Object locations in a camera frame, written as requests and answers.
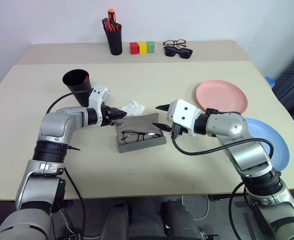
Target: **red block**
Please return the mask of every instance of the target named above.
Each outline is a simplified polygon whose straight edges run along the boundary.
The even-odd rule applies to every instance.
[[[139,46],[137,42],[129,43],[130,46],[130,54],[139,54]]]

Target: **pink plate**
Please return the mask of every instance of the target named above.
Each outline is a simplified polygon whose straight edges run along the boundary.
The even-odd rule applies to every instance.
[[[218,109],[221,112],[245,112],[248,101],[235,85],[222,80],[204,81],[197,87],[196,98],[202,109]]]

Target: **yellow block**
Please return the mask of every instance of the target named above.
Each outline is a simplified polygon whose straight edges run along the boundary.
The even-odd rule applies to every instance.
[[[145,41],[139,42],[138,46],[139,46],[139,54],[146,54],[147,53],[147,43]]]

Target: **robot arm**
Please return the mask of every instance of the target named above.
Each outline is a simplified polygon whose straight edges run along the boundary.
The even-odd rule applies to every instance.
[[[170,129],[174,143],[183,132],[192,137],[196,134],[217,137],[224,145],[252,139],[246,120],[237,113],[218,114],[218,110],[209,109],[203,114],[181,99],[157,109],[168,111],[166,118],[173,125],[170,129],[164,124],[154,124],[164,131]],[[254,202],[254,214],[267,223],[276,239],[293,239],[294,198],[262,145],[258,141],[246,142],[228,147],[226,154]]]
[[[73,133],[89,125],[113,125],[126,112],[104,104],[110,92],[96,85],[89,107],[65,107],[46,114],[40,126],[34,155],[19,185],[16,210],[0,225],[0,240],[45,240],[51,230],[50,214],[57,212],[65,195],[63,174]]]

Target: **plate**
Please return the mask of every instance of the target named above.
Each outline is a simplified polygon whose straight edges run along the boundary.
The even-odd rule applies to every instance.
[[[288,146],[283,137],[270,125],[254,118],[245,118],[248,124],[248,131],[253,138],[262,138],[270,141],[274,151],[271,158],[273,167],[282,172],[289,164],[290,154]],[[261,143],[266,153],[269,153],[270,147],[267,143]]]
[[[221,112],[245,112],[248,101],[237,86],[227,81],[208,80],[197,87],[196,99],[200,107],[218,109]]]

